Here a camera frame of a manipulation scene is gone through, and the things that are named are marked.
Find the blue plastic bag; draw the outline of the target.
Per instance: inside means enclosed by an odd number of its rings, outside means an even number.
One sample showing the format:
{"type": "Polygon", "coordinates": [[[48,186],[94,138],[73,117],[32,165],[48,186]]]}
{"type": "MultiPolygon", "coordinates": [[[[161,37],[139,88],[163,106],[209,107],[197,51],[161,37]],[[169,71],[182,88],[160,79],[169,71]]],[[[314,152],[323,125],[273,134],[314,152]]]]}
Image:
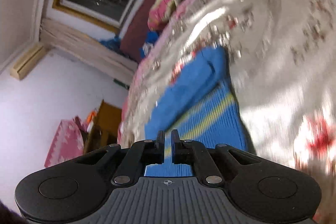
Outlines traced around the blue plastic bag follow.
{"type": "Polygon", "coordinates": [[[104,47],[108,48],[111,51],[114,51],[116,53],[118,53],[119,55],[125,55],[123,53],[123,51],[120,49],[121,47],[121,39],[119,36],[115,36],[112,39],[108,39],[108,40],[100,40],[99,43],[101,45],[103,45],[104,47]]]}

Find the blue clothes on sofa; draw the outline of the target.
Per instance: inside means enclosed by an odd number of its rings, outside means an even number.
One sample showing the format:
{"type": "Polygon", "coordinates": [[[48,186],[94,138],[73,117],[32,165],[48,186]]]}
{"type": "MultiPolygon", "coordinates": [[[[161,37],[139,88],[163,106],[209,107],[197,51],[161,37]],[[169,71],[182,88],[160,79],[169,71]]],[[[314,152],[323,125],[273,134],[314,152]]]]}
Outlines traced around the blue clothes on sofa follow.
{"type": "Polygon", "coordinates": [[[145,42],[139,49],[139,53],[142,59],[148,56],[151,50],[154,48],[157,40],[159,39],[160,32],[148,31],[146,34],[145,42]]]}

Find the left beige curtain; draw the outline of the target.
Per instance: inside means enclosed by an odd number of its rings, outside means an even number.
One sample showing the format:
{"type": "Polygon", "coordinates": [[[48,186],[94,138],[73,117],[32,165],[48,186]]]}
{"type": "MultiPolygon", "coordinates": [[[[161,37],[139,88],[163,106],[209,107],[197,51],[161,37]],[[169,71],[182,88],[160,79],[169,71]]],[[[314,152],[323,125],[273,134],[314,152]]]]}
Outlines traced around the left beige curtain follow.
{"type": "Polygon", "coordinates": [[[92,37],[56,20],[43,18],[40,41],[63,50],[108,76],[129,85],[137,63],[103,46],[92,37]]]}

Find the wooden desk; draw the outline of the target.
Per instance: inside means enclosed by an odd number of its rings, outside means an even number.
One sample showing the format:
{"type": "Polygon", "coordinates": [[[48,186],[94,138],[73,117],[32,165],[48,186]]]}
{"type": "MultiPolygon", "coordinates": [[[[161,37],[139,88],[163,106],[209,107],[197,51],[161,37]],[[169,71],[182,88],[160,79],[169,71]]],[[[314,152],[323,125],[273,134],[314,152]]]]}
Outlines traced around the wooden desk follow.
{"type": "Polygon", "coordinates": [[[88,131],[88,137],[84,143],[84,155],[101,147],[117,144],[121,114],[120,108],[102,100],[93,119],[93,126],[88,131]]]}

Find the pink floral bag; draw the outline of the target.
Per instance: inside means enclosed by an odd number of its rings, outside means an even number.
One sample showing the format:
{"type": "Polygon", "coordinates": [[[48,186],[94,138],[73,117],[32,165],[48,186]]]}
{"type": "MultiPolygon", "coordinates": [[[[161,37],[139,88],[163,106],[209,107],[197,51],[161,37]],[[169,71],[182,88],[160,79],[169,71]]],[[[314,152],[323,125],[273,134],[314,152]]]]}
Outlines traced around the pink floral bag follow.
{"type": "Polygon", "coordinates": [[[81,122],[79,117],[60,121],[45,160],[45,168],[83,154],[84,139],[81,131],[86,133],[86,125],[86,123],[81,122]]]}

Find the orange item on desk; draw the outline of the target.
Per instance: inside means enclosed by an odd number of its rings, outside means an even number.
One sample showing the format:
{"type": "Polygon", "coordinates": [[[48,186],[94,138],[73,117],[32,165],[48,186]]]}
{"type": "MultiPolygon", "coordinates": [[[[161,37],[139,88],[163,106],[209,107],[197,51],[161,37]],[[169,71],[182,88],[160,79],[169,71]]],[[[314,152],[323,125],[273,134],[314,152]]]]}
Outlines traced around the orange item on desk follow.
{"type": "Polygon", "coordinates": [[[90,124],[91,122],[93,122],[96,116],[97,116],[97,110],[91,111],[86,118],[86,123],[90,124]]]}

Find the maroon sofa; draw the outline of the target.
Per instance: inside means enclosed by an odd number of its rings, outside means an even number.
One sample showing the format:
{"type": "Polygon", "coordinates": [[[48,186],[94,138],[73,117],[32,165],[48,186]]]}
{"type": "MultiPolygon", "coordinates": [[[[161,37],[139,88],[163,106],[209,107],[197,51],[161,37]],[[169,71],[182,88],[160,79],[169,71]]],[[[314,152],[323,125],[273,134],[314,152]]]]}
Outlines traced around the maroon sofa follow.
{"type": "Polygon", "coordinates": [[[121,39],[120,49],[132,60],[139,63],[142,58],[139,49],[145,42],[146,34],[149,30],[147,20],[149,11],[155,0],[143,0],[141,6],[135,13],[125,35],[121,39]]]}

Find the blue striped knit sweater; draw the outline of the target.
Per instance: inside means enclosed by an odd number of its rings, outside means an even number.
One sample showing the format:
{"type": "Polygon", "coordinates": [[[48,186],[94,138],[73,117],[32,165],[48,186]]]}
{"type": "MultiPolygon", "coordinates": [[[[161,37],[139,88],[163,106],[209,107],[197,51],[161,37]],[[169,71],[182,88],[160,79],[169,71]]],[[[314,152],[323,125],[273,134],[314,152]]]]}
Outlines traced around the blue striped knit sweater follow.
{"type": "Polygon", "coordinates": [[[207,148],[224,143],[248,150],[224,48],[199,51],[158,100],[145,125],[145,137],[155,139],[160,131],[164,132],[165,159],[163,164],[148,165],[146,176],[192,176],[189,165],[172,162],[172,130],[177,130],[182,140],[199,141],[207,148]]]}

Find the floral satin bedspread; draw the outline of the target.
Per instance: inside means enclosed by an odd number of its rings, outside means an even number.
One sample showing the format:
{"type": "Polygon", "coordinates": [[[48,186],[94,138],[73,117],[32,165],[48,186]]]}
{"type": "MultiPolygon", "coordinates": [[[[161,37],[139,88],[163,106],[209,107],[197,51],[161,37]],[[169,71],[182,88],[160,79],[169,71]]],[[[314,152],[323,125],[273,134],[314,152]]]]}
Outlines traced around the floral satin bedspread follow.
{"type": "Polygon", "coordinates": [[[309,171],[322,186],[320,223],[335,223],[335,148],[305,160],[304,116],[335,122],[335,0],[185,0],[140,64],[120,142],[145,136],[174,64],[217,27],[230,54],[240,114],[259,156],[309,171]]]}

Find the wall air conditioner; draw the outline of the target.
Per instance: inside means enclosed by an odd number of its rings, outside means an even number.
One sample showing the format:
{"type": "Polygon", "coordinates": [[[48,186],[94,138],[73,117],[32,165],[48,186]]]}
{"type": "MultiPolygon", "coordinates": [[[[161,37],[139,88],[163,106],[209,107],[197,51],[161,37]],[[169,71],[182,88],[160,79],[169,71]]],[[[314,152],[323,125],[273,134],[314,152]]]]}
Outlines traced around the wall air conditioner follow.
{"type": "Polygon", "coordinates": [[[35,43],[17,59],[10,69],[10,75],[17,80],[24,79],[49,51],[50,47],[35,43]]]}

